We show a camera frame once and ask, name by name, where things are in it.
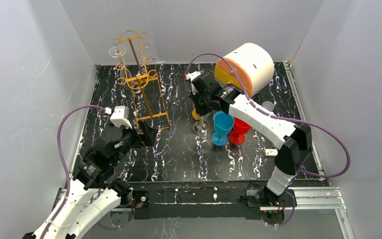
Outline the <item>red plastic wine glass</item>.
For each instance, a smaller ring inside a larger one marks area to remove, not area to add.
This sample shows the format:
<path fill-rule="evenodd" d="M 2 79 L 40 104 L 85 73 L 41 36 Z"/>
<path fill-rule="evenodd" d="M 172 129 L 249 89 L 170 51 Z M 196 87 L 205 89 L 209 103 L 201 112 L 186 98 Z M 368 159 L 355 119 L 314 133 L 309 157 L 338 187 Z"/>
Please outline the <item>red plastic wine glass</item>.
<path fill-rule="evenodd" d="M 235 145 L 241 145 L 246 140 L 246 133 L 251 129 L 251 126 L 244 121 L 234 118 L 232 131 L 229 133 L 229 140 Z"/>

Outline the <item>blue plastic wine glass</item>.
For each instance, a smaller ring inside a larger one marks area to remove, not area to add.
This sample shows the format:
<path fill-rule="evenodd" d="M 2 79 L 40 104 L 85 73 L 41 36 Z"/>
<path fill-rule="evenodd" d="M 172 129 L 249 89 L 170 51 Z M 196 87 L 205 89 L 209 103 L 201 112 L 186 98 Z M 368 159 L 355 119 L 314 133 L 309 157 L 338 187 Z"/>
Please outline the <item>blue plastic wine glass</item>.
<path fill-rule="evenodd" d="M 228 141 L 228 134 L 234 126 L 234 117 L 223 111 L 218 111 L 213 116 L 214 133 L 211 140 L 216 146 L 223 146 Z"/>

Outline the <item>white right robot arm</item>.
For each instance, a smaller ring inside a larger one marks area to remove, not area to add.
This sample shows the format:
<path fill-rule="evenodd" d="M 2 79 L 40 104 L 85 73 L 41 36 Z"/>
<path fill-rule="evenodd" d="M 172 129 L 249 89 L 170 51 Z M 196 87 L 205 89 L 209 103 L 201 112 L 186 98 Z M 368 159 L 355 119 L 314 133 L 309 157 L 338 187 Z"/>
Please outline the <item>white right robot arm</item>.
<path fill-rule="evenodd" d="M 260 132 L 278 150 L 275 168 L 260 195 L 265 205 L 278 203 L 298 174 L 300 166 L 312 153 L 311 128 L 277 119 L 270 111 L 247 99 L 243 90 L 228 83 L 221 86 L 208 73 L 193 72 L 185 75 L 191 85 L 191 98 L 197 114 L 223 111 Z"/>

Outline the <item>clear wine glass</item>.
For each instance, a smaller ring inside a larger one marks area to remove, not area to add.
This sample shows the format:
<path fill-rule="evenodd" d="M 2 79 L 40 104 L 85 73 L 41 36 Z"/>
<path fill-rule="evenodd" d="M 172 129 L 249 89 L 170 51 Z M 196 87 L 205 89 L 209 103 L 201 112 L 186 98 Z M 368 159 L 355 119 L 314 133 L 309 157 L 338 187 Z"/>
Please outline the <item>clear wine glass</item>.
<path fill-rule="evenodd" d="M 192 130 L 195 134 L 201 135 L 205 133 L 206 120 L 196 120 L 192 126 Z"/>
<path fill-rule="evenodd" d="M 116 82 L 123 88 L 131 90 L 132 88 L 127 83 L 127 79 L 132 78 L 132 74 L 122 61 L 126 48 L 122 45 L 115 45 L 109 49 L 108 53 L 112 58 L 119 61 L 114 67 Z"/>

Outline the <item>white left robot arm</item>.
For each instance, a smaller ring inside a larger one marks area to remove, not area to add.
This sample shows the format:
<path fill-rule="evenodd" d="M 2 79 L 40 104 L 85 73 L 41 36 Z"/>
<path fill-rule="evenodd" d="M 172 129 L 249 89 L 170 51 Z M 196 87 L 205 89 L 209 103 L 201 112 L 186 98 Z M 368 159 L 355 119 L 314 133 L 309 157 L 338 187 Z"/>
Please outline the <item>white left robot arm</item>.
<path fill-rule="evenodd" d="M 133 201 L 133 188 L 127 182 L 115 179 L 107 187 L 105 182 L 131 149 L 154 146 L 158 129 L 144 120 L 138 123 L 141 133 L 112 123 L 102 131 L 73 170 L 65 195 L 38 229 L 24 235 L 25 239 L 80 239 L 122 201 Z"/>

